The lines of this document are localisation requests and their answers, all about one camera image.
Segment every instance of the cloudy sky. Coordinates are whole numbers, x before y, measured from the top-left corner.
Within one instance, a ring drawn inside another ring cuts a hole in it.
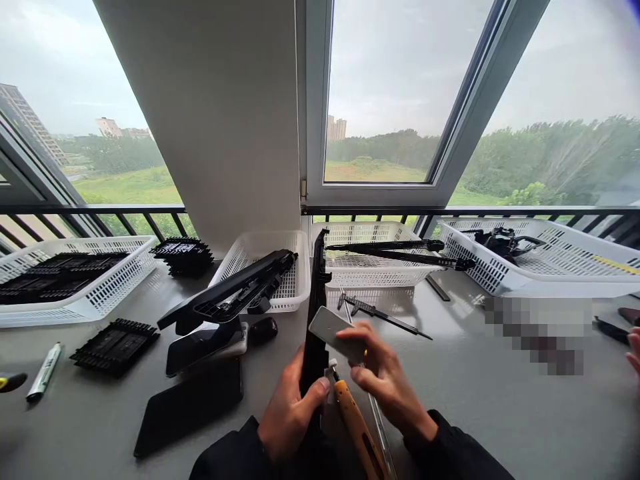
[[[439,134],[491,0],[335,0],[329,112],[347,135]],[[0,83],[52,133],[146,127],[91,0],[0,0]],[[640,117],[640,35],[626,0],[551,0],[488,130]]]

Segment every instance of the white plastic basket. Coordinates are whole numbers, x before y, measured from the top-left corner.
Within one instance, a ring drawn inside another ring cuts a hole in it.
[[[325,236],[326,246],[342,243],[420,240],[420,237],[400,222],[331,222],[313,224],[311,238],[314,241],[323,228],[329,230]],[[431,254],[424,249],[402,250],[402,252]],[[424,280],[428,274],[444,268],[329,250],[325,251],[325,269],[332,273],[328,287],[385,288],[413,287]]]
[[[300,304],[309,298],[311,292],[307,234],[300,230],[243,233],[222,260],[209,286],[221,282],[274,250],[282,249],[297,253],[298,258],[291,270],[286,272],[282,278],[282,285],[271,298],[271,308],[268,313],[298,310]]]
[[[0,283],[59,253],[129,255],[78,293],[60,301],[0,305],[0,328],[80,323],[104,318],[155,268],[153,235],[47,240],[0,259]]]
[[[640,251],[539,219],[442,219],[451,257],[472,258],[467,274],[496,297],[614,298],[640,291]],[[513,229],[547,242],[516,258],[518,267],[460,230]]]

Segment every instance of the high-rise building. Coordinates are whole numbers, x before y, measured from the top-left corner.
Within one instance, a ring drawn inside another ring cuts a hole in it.
[[[334,120],[333,115],[327,118],[327,141],[340,141],[347,137],[347,121]]]
[[[98,124],[103,137],[122,137],[122,130],[120,130],[115,120],[102,117],[96,119],[95,122]]]
[[[48,156],[58,165],[69,164],[67,156],[22,96],[18,87],[0,83],[0,109],[12,126],[26,137],[25,141],[29,146],[36,149],[40,156]]]

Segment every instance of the white window frame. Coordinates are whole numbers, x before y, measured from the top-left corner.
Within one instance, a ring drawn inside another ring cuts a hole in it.
[[[427,173],[430,183],[326,183],[333,0],[297,0],[303,203],[314,207],[446,206],[548,3],[494,1]]]

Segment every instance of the smartphone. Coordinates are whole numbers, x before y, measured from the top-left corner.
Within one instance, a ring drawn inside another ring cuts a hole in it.
[[[210,371],[152,396],[133,456],[146,457],[199,430],[231,410],[242,397],[238,357],[216,363]]]
[[[335,336],[340,330],[347,328],[353,328],[353,325],[326,307],[318,308],[318,312],[309,324],[309,331],[320,340],[324,340],[325,343],[342,353],[350,362],[362,363],[365,360],[367,344],[362,340],[345,340]]]

